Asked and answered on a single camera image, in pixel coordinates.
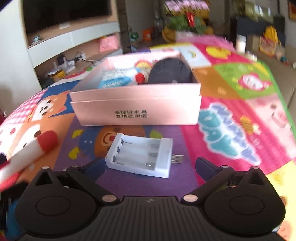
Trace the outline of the white red foam stick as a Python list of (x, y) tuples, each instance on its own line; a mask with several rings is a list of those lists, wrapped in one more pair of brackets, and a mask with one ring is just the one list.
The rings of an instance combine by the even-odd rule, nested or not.
[(58, 135), (47, 131), (13, 155), (1, 165), (1, 192), (14, 185), (23, 169), (52, 151), (58, 145)]

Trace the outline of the white battery charger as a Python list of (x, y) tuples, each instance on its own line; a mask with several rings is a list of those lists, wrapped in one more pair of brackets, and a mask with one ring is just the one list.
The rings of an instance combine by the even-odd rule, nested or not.
[(183, 162), (174, 155), (173, 139), (144, 138), (118, 133), (105, 162), (108, 168), (158, 178), (169, 178), (172, 163)]

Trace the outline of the blue wet wipes pack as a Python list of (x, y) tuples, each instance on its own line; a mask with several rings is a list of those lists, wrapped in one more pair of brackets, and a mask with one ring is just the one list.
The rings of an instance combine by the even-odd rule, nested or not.
[(102, 73), (99, 89), (121, 86), (137, 85), (136, 75), (140, 73), (138, 68), (113, 69)]

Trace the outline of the black plush toy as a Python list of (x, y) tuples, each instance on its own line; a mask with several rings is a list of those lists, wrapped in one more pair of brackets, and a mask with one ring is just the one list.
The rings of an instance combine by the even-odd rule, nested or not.
[(148, 84), (192, 83), (191, 69), (180, 59), (165, 58), (150, 71)]

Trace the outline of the colourful cartoon play mat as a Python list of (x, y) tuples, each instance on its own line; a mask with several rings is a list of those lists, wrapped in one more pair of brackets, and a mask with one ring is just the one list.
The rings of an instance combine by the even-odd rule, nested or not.
[[(295, 125), (269, 68), (197, 41), (179, 51), (201, 84), (196, 125), (83, 126), (71, 90), (106, 58), (32, 96), (1, 125), (1, 165), (47, 131), (58, 145), (1, 192), (1, 240), (295, 240)], [(119, 198), (100, 204), (66, 173), (106, 157), (118, 133), (173, 139), (169, 178), (110, 169), (96, 183)], [(203, 157), (234, 175), (199, 204), (181, 198), (205, 181)]]

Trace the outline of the pink cardboard box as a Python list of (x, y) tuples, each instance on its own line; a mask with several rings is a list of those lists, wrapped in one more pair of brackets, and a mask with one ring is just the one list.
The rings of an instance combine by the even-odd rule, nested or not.
[(108, 70), (125, 70), (137, 63), (156, 64), (166, 58), (184, 61), (179, 51), (143, 52), (107, 57), (70, 92), (72, 108), (83, 126), (196, 125), (201, 84), (140, 84), (99, 88)]

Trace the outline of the white tv cabinet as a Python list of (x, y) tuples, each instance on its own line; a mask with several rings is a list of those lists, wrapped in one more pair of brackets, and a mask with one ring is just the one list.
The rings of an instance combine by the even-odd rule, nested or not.
[(111, 16), (66, 22), (28, 35), (29, 59), (40, 86), (45, 86), (42, 64), (53, 61), (60, 54), (68, 55), (89, 42), (119, 32), (119, 22)]

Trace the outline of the pink gift bag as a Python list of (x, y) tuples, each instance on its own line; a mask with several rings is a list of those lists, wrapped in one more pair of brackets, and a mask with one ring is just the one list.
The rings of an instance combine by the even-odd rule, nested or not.
[(99, 51), (108, 52), (117, 50), (119, 48), (119, 41), (116, 35), (105, 36), (99, 39)]

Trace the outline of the white cup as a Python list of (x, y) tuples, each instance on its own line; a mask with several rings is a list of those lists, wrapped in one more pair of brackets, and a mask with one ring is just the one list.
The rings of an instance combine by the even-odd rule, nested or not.
[(236, 52), (239, 53), (239, 54), (244, 54), (245, 51), (246, 51), (246, 42), (247, 42), (247, 39), (246, 39), (246, 36), (243, 36), (243, 35), (237, 35), (236, 37), (236, 45), (235, 45), (235, 49), (236, 49)]

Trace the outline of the yellow backpack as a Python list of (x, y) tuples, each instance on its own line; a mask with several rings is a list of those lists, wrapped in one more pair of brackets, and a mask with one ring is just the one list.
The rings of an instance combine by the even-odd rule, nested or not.
[(265, 32), (259, 38), (259, 51), (269, 57), (274, 57), (277, 45), (281, 46), (281, 42), (275, 27), (267, 26)]

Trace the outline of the pink orchid flower pot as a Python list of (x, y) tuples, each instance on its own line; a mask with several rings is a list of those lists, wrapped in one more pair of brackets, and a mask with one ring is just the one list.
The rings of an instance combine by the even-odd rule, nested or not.
[(162, 30), (165, 41), (176, 41), (176, 33), (212, 35), (209, 1), (165, 1), (164, 13), (168, 23)]

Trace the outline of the black television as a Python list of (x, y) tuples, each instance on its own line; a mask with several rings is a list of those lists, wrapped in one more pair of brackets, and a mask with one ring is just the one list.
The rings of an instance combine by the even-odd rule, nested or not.
[(28, 35), (64, 22), (110, 15), (111, 3), (104, 0), (23, 1), (23, 18)]

